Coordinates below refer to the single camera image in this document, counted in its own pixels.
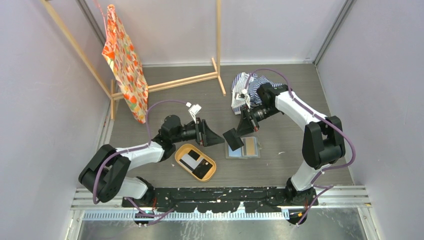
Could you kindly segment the black VIP credit card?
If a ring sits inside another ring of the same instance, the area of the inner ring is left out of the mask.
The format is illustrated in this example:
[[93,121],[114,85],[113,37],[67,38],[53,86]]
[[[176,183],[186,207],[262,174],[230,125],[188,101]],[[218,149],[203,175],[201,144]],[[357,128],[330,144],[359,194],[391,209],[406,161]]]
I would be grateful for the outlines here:
[[224,132],[223,137],[232,151],[236,151],[245,145],[241,137],[237,136],[237,131],[235,128]]

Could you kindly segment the gold credit card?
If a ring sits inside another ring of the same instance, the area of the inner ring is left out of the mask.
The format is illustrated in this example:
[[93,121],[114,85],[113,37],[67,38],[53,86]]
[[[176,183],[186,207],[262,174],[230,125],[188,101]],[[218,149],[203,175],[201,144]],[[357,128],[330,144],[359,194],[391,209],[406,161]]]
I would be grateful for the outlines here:
[[244,147],[243,147],[243,155],[245,157],[257,157],[258,156],[258,146],[257,139],[254,136],[245,137],[243,139]]

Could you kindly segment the grey card holder wallet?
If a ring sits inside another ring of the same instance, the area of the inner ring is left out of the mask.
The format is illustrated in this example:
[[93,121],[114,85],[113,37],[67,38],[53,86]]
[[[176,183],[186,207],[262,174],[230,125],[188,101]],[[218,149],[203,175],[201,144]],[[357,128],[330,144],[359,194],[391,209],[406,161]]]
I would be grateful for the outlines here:
[[248,136],[241,138],[244,146],[232,150],[229,144],[225,143],[225,158],[226,159],[259,159],[260,154],[260,143],[257,137]]

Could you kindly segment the orange oval tray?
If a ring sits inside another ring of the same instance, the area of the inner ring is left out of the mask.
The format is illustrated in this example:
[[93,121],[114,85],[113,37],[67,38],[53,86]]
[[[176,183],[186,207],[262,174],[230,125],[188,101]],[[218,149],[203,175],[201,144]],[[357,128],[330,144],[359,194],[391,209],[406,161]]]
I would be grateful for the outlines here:
[[216,162],[192,144],[182,145],[174,155],[175,161],[199,182],[208,182],[217,170]]

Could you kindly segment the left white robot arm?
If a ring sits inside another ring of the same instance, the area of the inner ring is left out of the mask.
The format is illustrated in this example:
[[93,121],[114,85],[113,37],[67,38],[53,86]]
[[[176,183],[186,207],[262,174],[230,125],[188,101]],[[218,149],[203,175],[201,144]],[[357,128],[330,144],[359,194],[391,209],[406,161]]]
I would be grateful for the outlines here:
[[176,151],[176,143],[191,140],[203,147],[225,142],[204,119],[196,118],[181,124],[178,116],[169,115],[149,143],[131,148],[102,145],[79,174],[78,181],[93,194],[95,204],[107,203],[115,197],[127,197],[141,207],[148,207],[155,197],[154,187],[142,177],[128,177],[128,171],[163,162]]

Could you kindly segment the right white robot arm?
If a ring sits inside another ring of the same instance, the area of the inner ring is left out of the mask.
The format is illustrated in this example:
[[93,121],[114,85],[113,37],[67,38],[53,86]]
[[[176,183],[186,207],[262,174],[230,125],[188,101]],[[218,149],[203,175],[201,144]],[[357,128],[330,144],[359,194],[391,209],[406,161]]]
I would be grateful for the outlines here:
[[232,151],[244,146],[242,137],[259,130],[259,122],[282,113],[292,119],[303,131],[303,162],[297,172],[286,182],[284,196],[291,205],[299,205],[313,193],[313,181],[319,171],[336,163],[346,154],[341,134],[342,122],[337,116],[327,117],[309,108],[283,84],[272,86],[263,83],[257,89],[261,104],[245,106],[237,128],[224,134]]

